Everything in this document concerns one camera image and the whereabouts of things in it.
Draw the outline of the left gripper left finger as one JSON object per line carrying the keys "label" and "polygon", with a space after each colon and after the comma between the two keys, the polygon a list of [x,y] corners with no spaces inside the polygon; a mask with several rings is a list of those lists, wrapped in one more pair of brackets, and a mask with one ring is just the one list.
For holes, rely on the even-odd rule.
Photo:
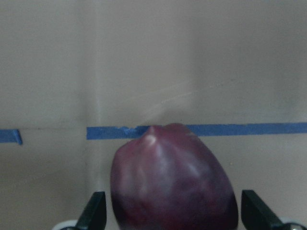
{"label": "left gripper left finger", "polygon": [[104,230],[107,222],[106,194],[94,192],[74,226],[75,230]]}

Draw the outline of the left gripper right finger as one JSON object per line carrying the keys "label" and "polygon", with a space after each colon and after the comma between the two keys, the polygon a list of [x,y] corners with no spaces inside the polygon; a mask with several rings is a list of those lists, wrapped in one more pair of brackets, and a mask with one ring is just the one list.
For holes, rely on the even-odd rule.
{"label": "left gripper right finger", "polygon": [[285,229],[285,224],[254,190],[242,190],[241,220],[247,230]]}

